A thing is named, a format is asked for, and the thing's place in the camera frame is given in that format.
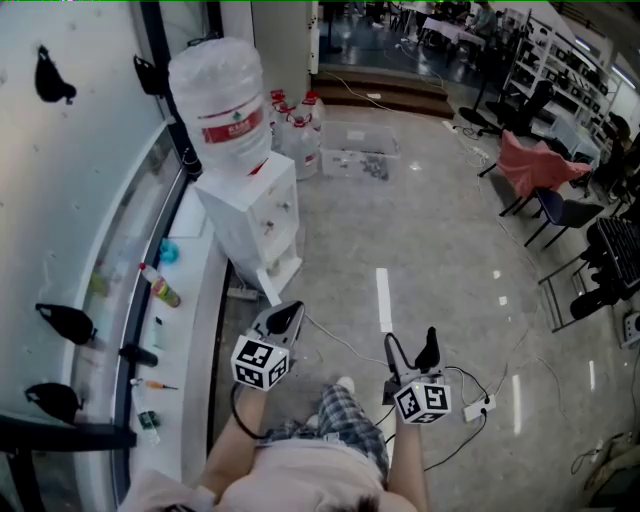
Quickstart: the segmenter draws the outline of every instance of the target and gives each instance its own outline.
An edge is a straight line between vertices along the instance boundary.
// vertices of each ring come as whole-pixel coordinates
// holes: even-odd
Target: clear plastic bin
[[[322,172],[387,181],[400,163],[400,150],[389,126],[325,121],[322,124]]]

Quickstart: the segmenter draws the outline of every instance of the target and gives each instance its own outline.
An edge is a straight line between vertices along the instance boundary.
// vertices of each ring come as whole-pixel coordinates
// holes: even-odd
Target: ceiling light
[[[584,49],[585,49],[585,50],[587,50],[588,52],[590,52],[590,51],[591,51],[591,47],[590,47],[587,43],[585,43],[584,41],[580,41],[580,39],[576,39],[576,44],[577,44],[578,46],[581,46],[582,48],[584,48]]]
[[[633,82],[631,80],[629,80],[626,75],[624,73],[622,73],[622,71],[620,71],[617,67],[613,66],[613,72],[618,75],[620,78],[622,78],[625,82],[627,82],[632,89],[635,89],[636,86],[633,85]]]

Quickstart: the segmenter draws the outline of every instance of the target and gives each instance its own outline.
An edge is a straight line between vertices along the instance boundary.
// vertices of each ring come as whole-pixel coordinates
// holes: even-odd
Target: office chair
[[[498,127],[487,122],[488,126],[479,130],[478,136],[485,133],[501,135],[503,130],[509,130],[518,136],[533,136],[531,133],[533,118],[553,99],[553,94],[553,84],[549,80],[543,80],[538,83],[531,98],[517,110],[504,101],[487,102],[487,108],[496,115],[498,123],[502,126]]]

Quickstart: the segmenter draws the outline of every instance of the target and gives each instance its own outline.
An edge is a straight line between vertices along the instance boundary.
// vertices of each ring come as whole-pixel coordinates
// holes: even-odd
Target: stair
[[[453,119],[447,92],[423,80],[355,71],[332,71],[332,74],[336,76],[320,72],[312,79],[312,90],[327,105],[375,107],[367,94],[379,94],[379,99],[371,99],[392,110]],[[359,96],[350,93],[336,77],[342,78]]]

